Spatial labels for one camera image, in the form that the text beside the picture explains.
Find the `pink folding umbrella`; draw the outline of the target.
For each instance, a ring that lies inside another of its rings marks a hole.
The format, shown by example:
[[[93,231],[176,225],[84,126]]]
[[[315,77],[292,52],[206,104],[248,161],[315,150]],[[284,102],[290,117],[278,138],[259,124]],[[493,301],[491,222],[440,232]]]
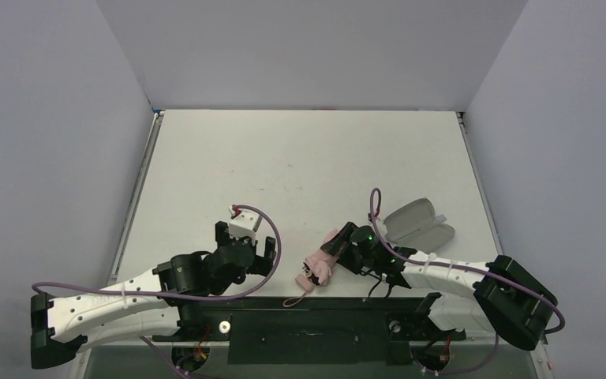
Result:
[[[331,230],[320,247],[304,259],[301,273],[295,278],[295,283],[302,289],[302,293],[298,297],[284,300],[283,307],[296,306],[318,287],[328,285],[333,268],[348,248],[348,242],[343,236],[346,232],[345,227]]]

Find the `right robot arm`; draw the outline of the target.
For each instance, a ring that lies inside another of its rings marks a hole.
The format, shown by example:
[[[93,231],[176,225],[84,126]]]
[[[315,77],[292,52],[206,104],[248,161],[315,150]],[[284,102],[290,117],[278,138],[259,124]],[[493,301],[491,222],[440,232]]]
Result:
[[[347,223],[320,246],[324,264],[310,265],[315,284],[331,275],[332,264],[390,287],[426,290],[432,300],[424,314],[440,331],[496,332],[500,339],[532,351],[551,333],[558,301],[515,259],[453,261],[383,243],[372,226]]]

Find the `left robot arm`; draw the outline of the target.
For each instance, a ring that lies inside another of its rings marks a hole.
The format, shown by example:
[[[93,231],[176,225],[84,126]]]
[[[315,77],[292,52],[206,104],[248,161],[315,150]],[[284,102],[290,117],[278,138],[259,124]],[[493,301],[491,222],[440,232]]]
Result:
[[[30,362],[35,370],[60,366],[82,351],[141,336],[174,342],[208,331],[201,303],[228,300],[224,293],[248,275],[268,281],[282,255],[280,235],[268,237],[258,255],[258,226],[215,224],[214,251],[178,254],[133,277],[99,290],[55,297],[33,285]]]

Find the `grey umbrella sleeve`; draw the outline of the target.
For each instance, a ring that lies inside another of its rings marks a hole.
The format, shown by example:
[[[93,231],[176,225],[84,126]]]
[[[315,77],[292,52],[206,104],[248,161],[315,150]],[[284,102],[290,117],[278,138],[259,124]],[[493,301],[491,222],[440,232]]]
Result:
[[[434,253],[455,236],[455,229],[446,221],[429,199],[420,198],[389,214],[383,225],[386,240],[393,246]]]

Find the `aluminium table frame rail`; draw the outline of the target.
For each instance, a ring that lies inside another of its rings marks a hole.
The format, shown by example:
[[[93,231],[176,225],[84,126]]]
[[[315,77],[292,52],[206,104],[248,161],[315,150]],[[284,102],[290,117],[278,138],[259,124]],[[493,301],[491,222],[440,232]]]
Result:
[[[118,274],[120,272],[120,268],[122,266],[122,261],[125,255],[125,248],[128,244],[129,234],[132,228],[133,220],[137,212],[137,207],[140,201],[140,195],[142,194],[142,190],[147,178],[148,168],[150,166],[150,162],[152,161],[152,156],[155,151],[156,141],[159,135],[159,131],[161,129],[161,125],[163,123],[163,119],[165,116],[164,110],[157,110],[154,113],[154,117],[152,120],[150,133],[148,135],[147,144],[145,146],[145,150],[142,156],[142,160],[140,162],[139,171],[137,174],[137,179],[135,181],[132,196],[129,201],[129,206],[127,208],[127,213],[125,216],[125,222],[123,224],[122,232],[120,234],[120,239],[118,242],[118,248],[114,255],[112,267],[110,269],[109,279],[107,281],[107,285],[113,285],[118,282]],[[69,373],[67,378],[70,379],[78,379],[84,378],[88,361],[91,358],[91,351],[87,350],[85,352],[81,352],[78,358],[75,358],[69,369]]]

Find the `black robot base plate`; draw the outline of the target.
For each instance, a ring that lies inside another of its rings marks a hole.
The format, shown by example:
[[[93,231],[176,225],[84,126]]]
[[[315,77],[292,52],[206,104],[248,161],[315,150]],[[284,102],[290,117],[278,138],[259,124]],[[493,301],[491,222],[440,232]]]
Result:
[[[286,308],[282,298],[193,302],[174,311],[172,336],[161,343],[227,343],[229,364],[354,364],[410,362],[417,343],[466,339],[459,327],[437,327],[424,298],[309,298]]]

